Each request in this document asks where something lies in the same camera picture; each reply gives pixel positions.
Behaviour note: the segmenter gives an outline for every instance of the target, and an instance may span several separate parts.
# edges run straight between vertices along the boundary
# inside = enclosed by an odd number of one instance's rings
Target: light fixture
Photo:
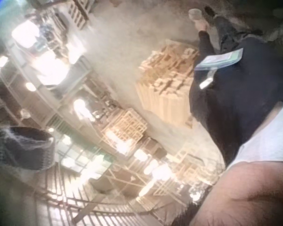
[[[134,157],[137,158],[139,161],[146,161],[148,159],[148,155],[142,149],[138,149],[134,153]]]
[[[193,199],[193,202],[197,202],[201,197],[201,193],[200,192],[196,192],[194,194],[191,193],[190,197]]]
[[[128,151],[130,150],[130,147],[132,146],[132,142],[133,142],[132,139],[129,139],[129,140],[125,141],[125,142],[120,140],[116,144],[117,151],[120,152],[121,154],[127,154]]]
[[[4,67],[4,65],[8,62],[8,58],[6,56],[0,57],[0,67]]]
[[[31,117],[30,113],[24,108],[20,110],[20,115],[21,115],[20,121],[22,121],[23,119],[29,119]]]
[[[80,176],[81,183],[85,183],[90,178],[92,179],[99,179],[101,177],[101,174],[94,172],[92,169],[84,169]]]
[[[155,168],[152,171],[152,175],[153,175],[153,178],[155,178],[156,180],[167,181],[170,179],[172,175],[172,171],[167,164],[163,164]]]
[[[149,175],[158,166],[158,161],[153,159],[143,171],[144,174]]]
[[[139,197],[144,196],[146,193],[149,192],[149,190],[154,186],[156,180],[151,180],[138,194]]]
[[[26,84],[25,84],[25,86],[26,86],[26,88],[29,90],[29,91],[31,91],[31,92],[35,92],[37,89],[36,89],[36,87],[31,83],[31,82],[27,82]]]
[[[64,158],[61,164],[65,167],[71,168],[75,166],[75,160],[72,158]]]
[[[94,160],[92,161],[92,163],[95,163],[95,164],[101,164],[103,161],[104,161],[104,155],[103,154],[100,154],[100,155],[97,155]]]
[[[71,139],[70,139],[70,137],[67,136],[67,135],[64,135],[64,138],[63,138],[62,142],[63,142],[64,144],[66,144],[66,145],[71,145]]]
[[[77,99],[74,101],[74,109],[80,119],[83,117],[89,119],[90,121],[95,121],[95,118],[86,108],[86,103],[82,99]]]
[[[30,48],[37,42],[40,30],[33,22],[26,20],[13,30],[11,36],[24,48]]]
[[[53,51],[47,51],[32,62],[32,66],[42,75],[37,75],[43,85],[60,84],[69,71],[69,65],[56,58]]]

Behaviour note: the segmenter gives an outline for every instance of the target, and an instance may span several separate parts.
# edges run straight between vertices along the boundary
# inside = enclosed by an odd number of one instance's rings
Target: shoe
[[[216,15],[214,10],[209,6],[205,6],[204,11],[212,18],[214,18],[214,16]]]

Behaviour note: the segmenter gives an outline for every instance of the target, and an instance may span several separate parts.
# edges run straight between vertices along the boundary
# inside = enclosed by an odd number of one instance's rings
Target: paper
[[[223,60],[228,60],[231,58],[232,56],[232,52],[230,53],[225,53],[222,55],[213,55],[213,56],[207,56],[206,58],[204,58],[204,60],[202,61],[203,64],[208,64],[208,63],[217,63]]]
[[[212,55],[207,56],[203,61],[201,61],[196,67],[196,71],[209,71],[213,68],[223,68],[231,66],[239,62],[242,58],[243,49],[238,49],[230,53],[222,55]]]

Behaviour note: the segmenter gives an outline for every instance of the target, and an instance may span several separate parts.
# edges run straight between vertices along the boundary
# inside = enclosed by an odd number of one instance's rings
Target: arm
[[[209,39],[209,34],[206,31],[199,31],[198,35],[200,40],[199,43],[200,57],[204,59],[206,56],[215,55],[216,53]]]

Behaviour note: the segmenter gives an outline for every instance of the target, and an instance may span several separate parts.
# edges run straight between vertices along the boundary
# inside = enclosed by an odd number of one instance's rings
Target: leg
[[[214,23],[219,36],[220,52],[232,51],[239,44],[238,31],[233,27],[231,22],[222,16],[216,16]]]

